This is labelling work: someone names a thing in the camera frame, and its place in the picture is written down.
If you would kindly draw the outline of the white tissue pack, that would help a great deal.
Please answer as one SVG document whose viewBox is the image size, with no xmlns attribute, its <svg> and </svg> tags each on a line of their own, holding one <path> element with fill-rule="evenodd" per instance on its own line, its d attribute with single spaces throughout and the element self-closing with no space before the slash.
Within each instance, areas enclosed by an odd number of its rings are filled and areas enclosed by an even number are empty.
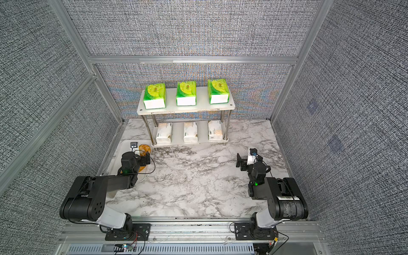
<svg viewBox="0 0 408 255">
<path fill-rule="evenodd" d="M 208 139 L 209 141 L 223 140 L 223 130 L 220 120 L 212 120 L 208 122 Z"/>
<path fill-rule="evenodd" d="M 156 134 L 156 142 L 157 143 L 171 143 L 172 130 L 173 130 L 172 123 L 159 123 L 157 134 Z"/>
<path fill-rule="evenodd" d="M 183 141 L 185 143 L 198 142 L 198 123 L 197 122 L 185 122 Z"/>
</svg>

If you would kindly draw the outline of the green tissue pack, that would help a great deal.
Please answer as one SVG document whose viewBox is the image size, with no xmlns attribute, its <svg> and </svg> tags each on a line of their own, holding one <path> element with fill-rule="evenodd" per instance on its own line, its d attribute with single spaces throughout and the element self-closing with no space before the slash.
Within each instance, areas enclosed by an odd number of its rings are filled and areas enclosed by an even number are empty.
<svg viewBox="0 0 408 255">
<path fill-rule="evenodd" d="M 208 80 L 207 89 L 210 104 L 225 104 L 229 102 L 230 93 L 225 79 Z"/>
<path fill-rule="evenodd" d="M 166 86 L 164 83 L 148 85 L 143 96 L 146 109 L 162 109 L 166 107 Z"/>
<path fill-rule="evenodd" d="M 195 106 L 197 104 L 197 82 L 184 81 L 177 84 L 177 106 Z"/>
</svg>

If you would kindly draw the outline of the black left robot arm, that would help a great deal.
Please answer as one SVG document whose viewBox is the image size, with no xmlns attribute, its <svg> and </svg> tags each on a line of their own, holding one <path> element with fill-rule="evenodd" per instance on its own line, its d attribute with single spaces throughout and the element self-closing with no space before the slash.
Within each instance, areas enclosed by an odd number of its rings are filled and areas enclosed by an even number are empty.
<svg viewBox="0 0 408 255">
<path fill-rule="evenodd" d="M 133 223 L 129 214 L 105 205 L 109 192 L 132 189 L 141 167 L 150 164 L 150 152 L 142 155 L 126 152 L 117 175 L 78 176 L 60 207 L 60 217 L 74 224 L 96 224 L 112 230 L 130 232 Z"/>
</svg>

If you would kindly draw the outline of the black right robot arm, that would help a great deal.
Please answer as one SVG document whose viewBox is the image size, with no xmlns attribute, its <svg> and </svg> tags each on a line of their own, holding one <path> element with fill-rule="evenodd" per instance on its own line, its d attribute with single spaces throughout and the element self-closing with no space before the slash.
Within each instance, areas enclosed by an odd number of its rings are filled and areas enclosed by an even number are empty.
<svg viewBox="0 0 408 255">
<path fill-rule="evenodd" d="M 255 212 L 251 217 L 252 228 L 272 229 L 286 221 L 308 218 L 308 206 L 295 179 L 273 177 L 271 166 L 264 162 L 256 149 L 251 148 L 246 158 L 237 154 L 236 167 L 248 175 L 249 197 L 267 202 L 266 209 Z"/>
</svg>

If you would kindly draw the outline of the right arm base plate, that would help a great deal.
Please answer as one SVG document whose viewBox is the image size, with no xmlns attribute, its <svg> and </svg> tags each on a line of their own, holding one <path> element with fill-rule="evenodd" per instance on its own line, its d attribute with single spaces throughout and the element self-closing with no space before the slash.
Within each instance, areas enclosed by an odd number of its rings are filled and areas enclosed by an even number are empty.
<svg viewBox="0 0 408 255">
<path fill-rule="evenodd" d="M 250 223 L 234 223 L 233 232 L 238 241 L 273 241 L 278 238 L 275 229 L 259 228 Z"/>
</svg>

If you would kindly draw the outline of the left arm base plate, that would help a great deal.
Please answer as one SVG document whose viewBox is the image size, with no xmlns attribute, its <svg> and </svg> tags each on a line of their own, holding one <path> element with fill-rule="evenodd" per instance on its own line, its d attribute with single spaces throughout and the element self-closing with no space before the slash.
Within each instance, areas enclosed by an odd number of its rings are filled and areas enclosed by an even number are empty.
<svg viewBox="0 0 408 255">
<path fill-rule="evenodd" d="M 130 229 L 109 229 L 106 231 L 105 241 L 147 241 L 151 231 L 151 224 L 136 223 Z"/>
</svg>

